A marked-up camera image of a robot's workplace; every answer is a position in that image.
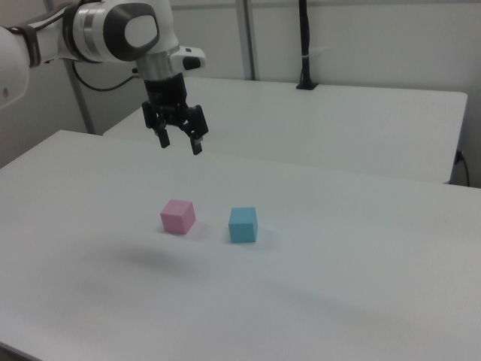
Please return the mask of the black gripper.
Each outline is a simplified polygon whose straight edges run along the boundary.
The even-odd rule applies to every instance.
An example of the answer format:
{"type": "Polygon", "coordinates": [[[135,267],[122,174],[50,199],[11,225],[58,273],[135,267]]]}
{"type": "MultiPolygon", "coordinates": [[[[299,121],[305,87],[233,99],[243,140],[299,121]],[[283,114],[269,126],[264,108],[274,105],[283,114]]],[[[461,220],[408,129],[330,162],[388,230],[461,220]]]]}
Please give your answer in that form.
{"type": "Polygon", "coordinates": [[[161,148],[170,145],[166,126],[178,126],[189,136],[192,153],[202,152],[201,142],[209,132],[200,105],[188,107],[184,76],[179,73],[164,80],[146,80],[148,99],[142,104],[146,127],[154,131],[161,148]]]}

